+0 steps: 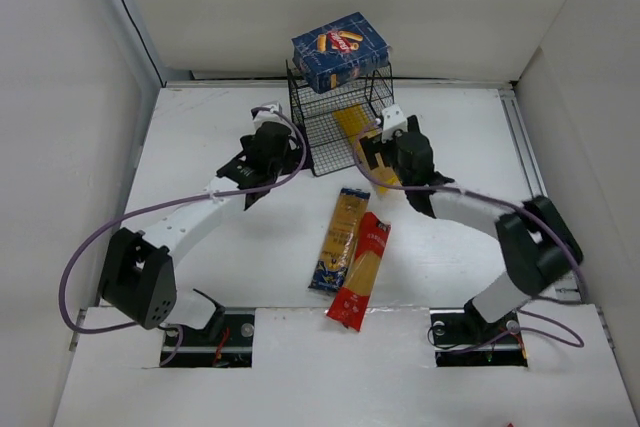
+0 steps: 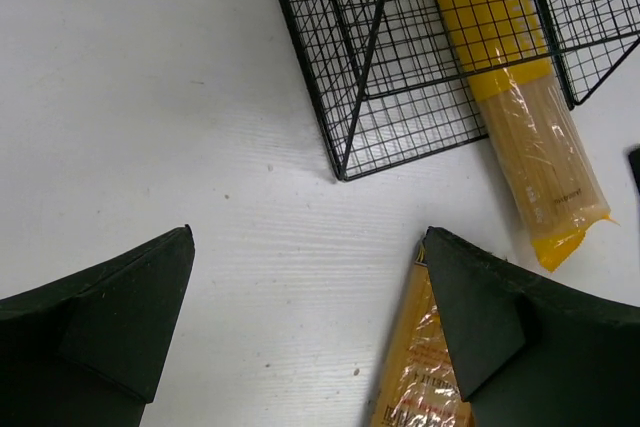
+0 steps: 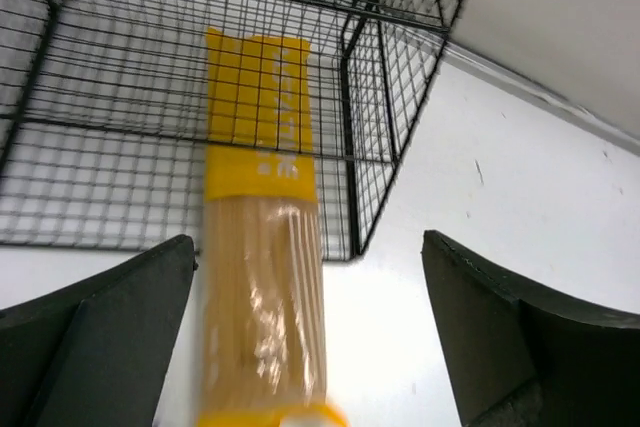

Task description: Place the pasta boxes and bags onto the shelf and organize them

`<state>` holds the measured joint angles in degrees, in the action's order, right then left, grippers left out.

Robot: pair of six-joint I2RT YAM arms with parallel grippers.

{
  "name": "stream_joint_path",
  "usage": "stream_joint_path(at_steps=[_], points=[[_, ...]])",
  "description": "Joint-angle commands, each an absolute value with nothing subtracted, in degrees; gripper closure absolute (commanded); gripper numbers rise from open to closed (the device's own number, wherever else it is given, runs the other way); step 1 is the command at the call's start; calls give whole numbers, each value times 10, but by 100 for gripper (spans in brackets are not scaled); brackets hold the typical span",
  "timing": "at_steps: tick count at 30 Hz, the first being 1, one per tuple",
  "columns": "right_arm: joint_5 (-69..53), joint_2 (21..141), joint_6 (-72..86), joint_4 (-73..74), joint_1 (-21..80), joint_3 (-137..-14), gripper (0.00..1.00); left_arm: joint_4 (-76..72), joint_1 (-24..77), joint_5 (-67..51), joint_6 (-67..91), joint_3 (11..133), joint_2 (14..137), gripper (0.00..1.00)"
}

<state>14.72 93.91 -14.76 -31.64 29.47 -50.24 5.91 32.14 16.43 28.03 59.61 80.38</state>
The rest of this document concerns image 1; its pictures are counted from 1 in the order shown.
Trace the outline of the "blue Barilla pasta box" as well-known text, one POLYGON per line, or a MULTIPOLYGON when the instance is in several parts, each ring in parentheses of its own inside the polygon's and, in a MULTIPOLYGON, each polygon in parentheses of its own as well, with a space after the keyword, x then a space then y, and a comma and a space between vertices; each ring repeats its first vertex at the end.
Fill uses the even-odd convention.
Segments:
POLYGON ((317 94, 324 94, 390 63, 388 43, 355 12, 292 39, 293 63, 317 94))

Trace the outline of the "blue-ended spaghetti bag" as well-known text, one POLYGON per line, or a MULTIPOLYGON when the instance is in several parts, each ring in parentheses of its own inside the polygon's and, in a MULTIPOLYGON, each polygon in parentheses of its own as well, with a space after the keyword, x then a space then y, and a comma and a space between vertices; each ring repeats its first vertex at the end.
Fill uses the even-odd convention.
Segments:
POLYGON ((309 289, 336 293, 343 285, 355 252, 361 220, 371 194, 342 188, 318 256, 309 289))

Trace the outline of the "red spaghetti bag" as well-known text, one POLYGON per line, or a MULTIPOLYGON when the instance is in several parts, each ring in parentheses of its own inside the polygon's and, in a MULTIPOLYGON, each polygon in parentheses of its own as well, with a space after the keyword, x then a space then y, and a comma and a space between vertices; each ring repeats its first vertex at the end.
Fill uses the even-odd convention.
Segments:
POLYGON ((389 223, 373 212, 364 214, 347 277, 327 311, 345 328, 361 331, 390 232, 389 223))

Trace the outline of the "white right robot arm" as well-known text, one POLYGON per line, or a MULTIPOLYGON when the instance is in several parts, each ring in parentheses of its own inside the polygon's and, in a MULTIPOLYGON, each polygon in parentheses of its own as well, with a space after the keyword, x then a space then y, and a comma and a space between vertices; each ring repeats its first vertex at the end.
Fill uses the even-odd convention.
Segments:
POLYGON ((538 195, 520 203, 461 187, 437 171, 429 139, 416 116, 399 122, 378 117, 356 134, 353 157, 367 178, 384 165, 398 178, 411 207, 436 220, 447 220, 480 231, 499 245, 503 272, 469 299, 454 325, 462 352, 497 342, 510 334, 506 316, 532 300, 568 273, 578 274, 584 255, 555 204, 538 195))

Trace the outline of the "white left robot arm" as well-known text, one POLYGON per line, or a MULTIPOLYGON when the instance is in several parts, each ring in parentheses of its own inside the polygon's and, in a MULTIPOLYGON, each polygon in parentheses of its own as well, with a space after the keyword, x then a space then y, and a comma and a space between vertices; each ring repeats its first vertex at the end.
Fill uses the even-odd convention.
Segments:
POLYGON ((266 196, 282 175, 306 161, 306 144, 295 128, 265 121, 240 140, 242 150, 220 167, 201 200, 188 201, 155 224, 110 238, 99 281, 100 297, 150 330, 179 325, 206 341, 223 328, 224 308, 198 289, 179 291, 176 269, 212 231, 266 196))

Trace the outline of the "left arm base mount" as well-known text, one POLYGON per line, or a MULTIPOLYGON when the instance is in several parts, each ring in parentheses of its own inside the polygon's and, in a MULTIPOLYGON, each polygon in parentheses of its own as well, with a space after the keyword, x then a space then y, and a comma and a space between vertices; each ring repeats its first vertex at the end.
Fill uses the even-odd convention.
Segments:
POLYGON ((193 289, 163 324, 161 368, 234 369, 252 366, 254 308, 225 307, 193 289))

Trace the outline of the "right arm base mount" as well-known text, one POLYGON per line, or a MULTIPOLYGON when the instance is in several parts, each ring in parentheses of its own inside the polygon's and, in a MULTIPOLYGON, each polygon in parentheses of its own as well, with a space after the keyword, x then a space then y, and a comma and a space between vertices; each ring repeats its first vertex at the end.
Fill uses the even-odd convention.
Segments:
POLYGON ((432 309, 429 319, 427 340, 437 367, 528 366, 514 311, 489 324, 462 308, 432 309))

